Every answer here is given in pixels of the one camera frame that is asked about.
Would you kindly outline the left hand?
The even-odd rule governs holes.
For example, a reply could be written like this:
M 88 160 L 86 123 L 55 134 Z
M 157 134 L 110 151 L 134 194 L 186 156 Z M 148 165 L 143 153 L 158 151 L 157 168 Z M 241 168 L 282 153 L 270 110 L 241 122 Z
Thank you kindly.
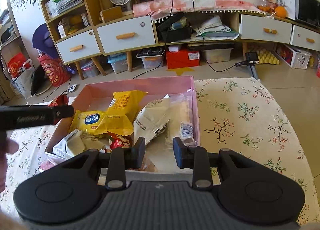
M 19 149 L 18 143 L 7 138 L 5 132 L 1 132 L 1 167 L 0 167 L 0 191 L 5 190 L 5 182 L 7 178 L 8 161 L 7 155 L 13 155 Z

